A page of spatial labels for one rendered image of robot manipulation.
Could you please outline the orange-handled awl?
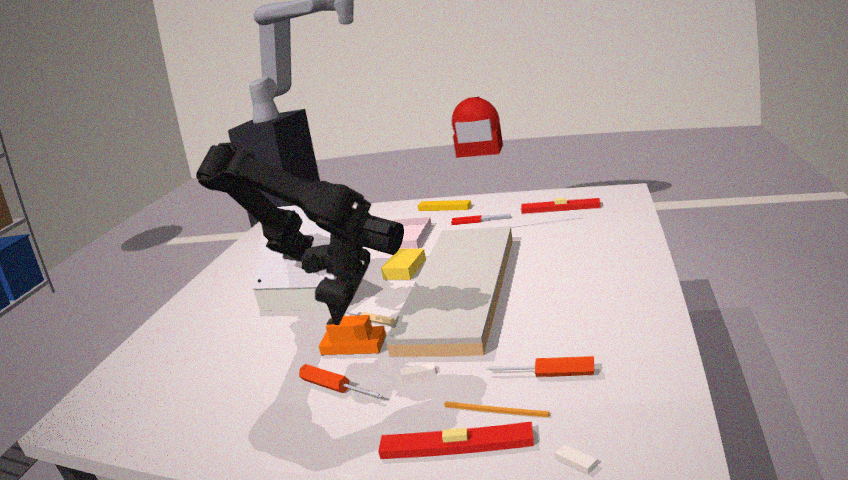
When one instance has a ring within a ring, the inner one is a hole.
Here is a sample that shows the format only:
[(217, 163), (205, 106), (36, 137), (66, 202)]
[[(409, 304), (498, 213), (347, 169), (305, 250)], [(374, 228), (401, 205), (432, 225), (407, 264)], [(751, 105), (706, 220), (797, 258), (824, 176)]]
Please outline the orange-handled awl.
[(344, 393), (344, 391), (347, 391), (350, 388), (350, 389), (360, 391), (362, 393), (369, 394), (369, 395), (372, 395), (372, 396), (375, 396), (375, 397), (379, 397), (379, 398), (383, 397), (383, 395), (381, 395), (379, 393), (375, 393), (375, 392), (365, 390), (365, 389), (362, 389), (362, 388), (359, 388), (359, 387), (356, 387), (356, 386), (353, 386), (353, 385), (349, 385), (350, 380), (343, 375), (339, 375), (339, 374), (336, 374), (336, 373), (333, 373), (333, 372), (330, 372), (330, 371), (326, 371), (326, 370), (323, 370), (323, 369), (319, 369), (319, 368), (316, 368), (316, 367), (313, 367), (313, 366), (310, 366), (310, 365), (306, 365), (306, 364), (304, 364), (300, 368), (299, 377), (301, 379), (303, 379), (304, 381), (307, 381), (307, 382), (310, 382), (310, 383), (313, 383), (313, 384), (316, 384), (316, 385), (319, 385), (319, 386), (322, 386), (322, 387), (326, 387), (328, 389), (331, 389), (331, 390), (334, 390), (334, 391), (337, 391), (337, 392), (341, 392), (341, 393)]
[(536, 358), (535, 366), (487, 367), (486, 370), (532, 370), (536, 377), (594, 375), (594, 357)]

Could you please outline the yellow rectangular block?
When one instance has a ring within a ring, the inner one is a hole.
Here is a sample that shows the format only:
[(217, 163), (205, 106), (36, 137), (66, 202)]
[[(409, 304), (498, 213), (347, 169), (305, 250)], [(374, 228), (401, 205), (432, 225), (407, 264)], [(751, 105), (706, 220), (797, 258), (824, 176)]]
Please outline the yellow rectangular block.
[(410, 280), (425, 260), (424, 249), (399, 249), (381, 267), (383, 280)]

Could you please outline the pink shallow tray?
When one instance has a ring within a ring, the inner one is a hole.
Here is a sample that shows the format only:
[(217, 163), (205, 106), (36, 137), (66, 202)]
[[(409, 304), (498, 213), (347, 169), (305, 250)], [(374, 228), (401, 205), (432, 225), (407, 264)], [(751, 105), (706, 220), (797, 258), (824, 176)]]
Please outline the pink shallow tray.
[(403, 224), (404, 237), (399, 249), (418, 249), (431, 227), (430, 217), (394, 219)]

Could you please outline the orange thin rod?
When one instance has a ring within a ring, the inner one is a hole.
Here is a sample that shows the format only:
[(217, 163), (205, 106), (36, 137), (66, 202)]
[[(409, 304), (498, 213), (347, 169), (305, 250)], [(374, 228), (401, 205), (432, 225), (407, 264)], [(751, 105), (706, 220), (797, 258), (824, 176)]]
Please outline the orange thin rod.
[(548, 411), (541, 411), (541, 410), (514, 409), (514, 408), (507, 408), (507, 407), (501, 407), (500, 408), (500, 407), (493, 407), (493, 406), (486, 406), (486, 405), (472, 405), (472, 404), (465, 404), (465, 403), (458, 403), (458, 402), (445, 402), (444, 406), (447, 407), (447, 408), (454, 408), (454, 409), (467, 409), (467, 410), (475, 410), (475, 411), (481, 411), (481, 412), (488, 411), (488, 412), (501, 413), (501, 414), (507, 413), (507, 414), (515, 414), (515, 415), (528, 415), (528, 416), (534, 416), (534, 417), (540, 416), (540, 417), (546, 417), (546, 418), (549, 417), (549, 412), (550, 412), (550, 411), (548, 412)]

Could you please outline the yellow rectangular bar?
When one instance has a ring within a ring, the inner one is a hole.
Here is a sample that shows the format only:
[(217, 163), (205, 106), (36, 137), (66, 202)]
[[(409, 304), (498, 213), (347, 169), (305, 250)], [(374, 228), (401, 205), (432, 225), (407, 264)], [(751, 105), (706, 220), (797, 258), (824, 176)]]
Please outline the yellow rectangular bar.
[(469, 210), (471, 206), (471, 200), (422, 201), (418, 211)]

